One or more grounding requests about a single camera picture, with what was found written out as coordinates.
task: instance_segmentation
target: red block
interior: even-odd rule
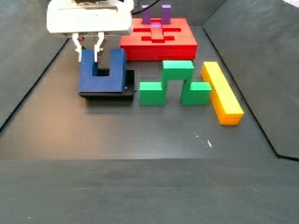
[[[141,21],[133,18],[133,32],[120,39],[127,60],[195,59],[197,43],[185,18],[172,18],[171,24],[161,24],[160,18],[152,18],[151,24]]]

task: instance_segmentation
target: purple block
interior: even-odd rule
[[[163,27],[160,24],[152,24],[151,26],[152,26],[152,28],[161,28]]]
[[[143,12],[143,25],[149,25],[152,19],[152,9],[148,9]]]
[[[163,15],[161,15],[161,24],[168,25],[172,18],[172,6],[169,4],[163,4]]]

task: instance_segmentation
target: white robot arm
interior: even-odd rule
[[[299,0],[284,0],[284,2],[299,8]]]
[[[132,32],[133,0],[51,0],[47,11],[49,33],[72,37],[81,54],[80,37],[97,36],[95,61],[105,35],[128,35]]]

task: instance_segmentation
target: gray wall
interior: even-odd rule
[[[140,0],[140,4],[151,4],[155,0]],[[160,17],[160,5],[172,5],[172,15],[188,19],[189,25],[203,26],[207,19],[227,0],[161,0],[153,7],[153,15]]]
[[[299,9],[228,0],[203,26],[279,155],[299,158]]]
[[[45,29],[45,0],[0,0],[0,128],[65,42]]]

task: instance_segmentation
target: green block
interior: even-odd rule
[[[192,81],[191,80],[184,80],[181,84],[181,92],[185,92],[191,89],[192,87]]]
[[[205,105],[211,99],[211,84],[192,82],[188,90],[181,90],[181,105]]]
[[[164,60],[163,61],[163,86],[167,88],[167,81],[192,82],[193,65],[191,60]]]
[[[165,104],[165,89],[161,82],[140,82],[140,105]]]

